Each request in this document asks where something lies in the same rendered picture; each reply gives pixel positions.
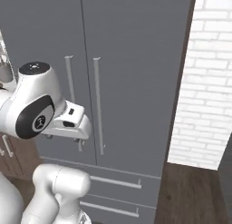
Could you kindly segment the grey fridge drawer front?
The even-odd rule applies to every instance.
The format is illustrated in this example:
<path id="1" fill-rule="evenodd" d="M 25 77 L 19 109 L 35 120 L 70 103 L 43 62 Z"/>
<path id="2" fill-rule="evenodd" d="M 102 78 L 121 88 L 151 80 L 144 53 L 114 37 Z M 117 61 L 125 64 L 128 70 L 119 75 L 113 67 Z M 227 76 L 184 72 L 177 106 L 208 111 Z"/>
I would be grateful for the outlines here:
<path id="1" fill-rule="evenodd" d="M 138 218 L 126 217 L 110 213 L 103 213 L 101 216 L 94 216 L 90 213 L 90 211 L 88 211 L 81 205 L 83 210 L 89 215 L 93 222 L 98 222 L 101 224 L 154 224 L 156 209 L 152 207 L 129 203 L 122 200 L 104 198 L 95 195 L 86 195 L 85 197 L 80 199 L 80 203 L 82 201 L 105 205 L 107 207 L 125 209 L 129 211 L 138 211 L 140 214 Z"/>
<path id="2" fill-rule="evenodd" d="M 127 201 L 147 207 L 155 208 L 160 192 L 160 178 L 142 175 L 139 173 L 127 172 L 123 170 L 107 169 L 104 167 L 92 166 L 73 161 L 57 160 L 42 157 L 46 163 L 59 164 L 72 167 L 87 172 L 90 176 L 103 177 L 112 180 L 122 180 L 130 183 L 139 183 L 142 189 L 134 189 L 120 185 L 109 184 L 96 180 L 91 180 L 92 185 L 89 195 L 101 196 L 104 198 Z"/>

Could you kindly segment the dark brown fridge side panel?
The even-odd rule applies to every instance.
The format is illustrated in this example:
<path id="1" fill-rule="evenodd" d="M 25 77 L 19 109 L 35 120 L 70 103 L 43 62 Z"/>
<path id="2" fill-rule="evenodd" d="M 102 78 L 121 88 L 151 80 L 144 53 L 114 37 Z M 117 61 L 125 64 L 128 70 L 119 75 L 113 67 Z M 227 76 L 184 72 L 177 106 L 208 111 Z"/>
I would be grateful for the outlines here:
<path id="1" fill-rule="evenodd" d="M 166 148 L 165 158 L 164 158 L 164 163 L 163 163 L 163 168 L 162 168 L 162 175 L 161 175 L 161 180 L 160 180 L 159 196 L 158 196 L 158 203 L 157 203 L 157 208 L 156 208 L 156 213 L 155 213 L 154 224 L 158 224 L 157 221 L 158 221 L 159 212 L 161 209 L 160 201 L 161 201 L 161 195 L 162 195 L 162 191 L 163 191 L 162 186 L 164 185 L 164 181 L 165 181 L 165 169 L 166 169 L 166 165 L 168 162 L 169 148 L 170 148 L 173 129 L 175 126 L 174 123 L 175 123 L 175 119 L 176 119 L 177 107 L 178 107 L 178 102 L 179 102 L 179 91 L 180 91 L 180 86 L 181 86 L 181 81 L 182 81 L 182 76 L 183 76 L 186 54 L 187 54 L 187 50 L 188 50 L 189 33 L 190 33 L 195 3 L 196 3 L 196 0 L 189 1 L 186 30 L 185 30 L 185 34 L 184 34 L 184 42 L 182 45 L 182 53 L 181 53 L 181 58 L 180 58 L 180 63 L 179 63 L 179 74 L 178 74 L 178 80 L 177 80 L 177 85 L 176 85 L 176 90 L 175 90 L 175 98 L 174 98 L 173 107 L 172 107 L 172 114 L 171 114 L 170 125 L 169 125 L 169 135 L 167 138 L 167 148 Z"/>

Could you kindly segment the grey fridge door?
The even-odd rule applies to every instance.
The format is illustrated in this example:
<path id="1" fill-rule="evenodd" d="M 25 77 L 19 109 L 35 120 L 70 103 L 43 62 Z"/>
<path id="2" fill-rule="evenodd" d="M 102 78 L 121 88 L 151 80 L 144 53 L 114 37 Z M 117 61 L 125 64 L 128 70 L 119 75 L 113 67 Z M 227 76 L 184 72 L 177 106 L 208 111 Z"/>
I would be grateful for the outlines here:
<path id="1" fill-rule="evenodd" d="M 64 57 L 72 55 L 72 77 L 76 104 L 91 119 L 90 88 L 84 49 L 81 0 L 0 0 L 0 32 L 8 59 L 6 69 L 18 69 L 26 63 L 50 64 L 57 76 L 63 98 L 71 102 Z M 45 134 L 34 137 L 41 157 L 83 164 L 96 162 L 94 138 L 83 140 L 83 151 L 72 138 Z"/>
<path id="2" fill-rule="evenodd" d="M 189 1 L 82 0 L 99 166 L 160 176 Z M 101 57 L 103 155 L 94 57 Z"/>

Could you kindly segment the brown cupboard door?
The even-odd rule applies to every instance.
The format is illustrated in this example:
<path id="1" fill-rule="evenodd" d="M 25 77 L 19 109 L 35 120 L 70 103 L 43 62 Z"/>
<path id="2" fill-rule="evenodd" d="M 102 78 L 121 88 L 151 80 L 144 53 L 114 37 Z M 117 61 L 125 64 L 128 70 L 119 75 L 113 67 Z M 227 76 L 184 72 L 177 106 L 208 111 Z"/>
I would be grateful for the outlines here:
<path id="1" fill-rule="evenodd" d="M 3 135 L 0 132 L 0 171 L 7 177 L 31 180 L 34 170 L 42 163 L 34 140 L 20 140 L 7 135 L 11 151 L 14 152 L 10 158 L 3 143 Z"/>

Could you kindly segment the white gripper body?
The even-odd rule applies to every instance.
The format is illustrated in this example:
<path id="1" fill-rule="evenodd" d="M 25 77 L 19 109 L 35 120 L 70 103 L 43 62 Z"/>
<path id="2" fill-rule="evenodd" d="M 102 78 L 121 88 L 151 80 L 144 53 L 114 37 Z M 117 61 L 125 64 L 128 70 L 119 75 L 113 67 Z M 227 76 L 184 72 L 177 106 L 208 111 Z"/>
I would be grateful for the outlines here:
<path id="1" fill-rule="evenodd" d="M 67 137 L 73 139 L 88 140 L 92 134 L 92 126 L 86 115 L 83 115 L 81 123 L 75 127 L 51 127 L 42 131 L 42 134 Z"/>

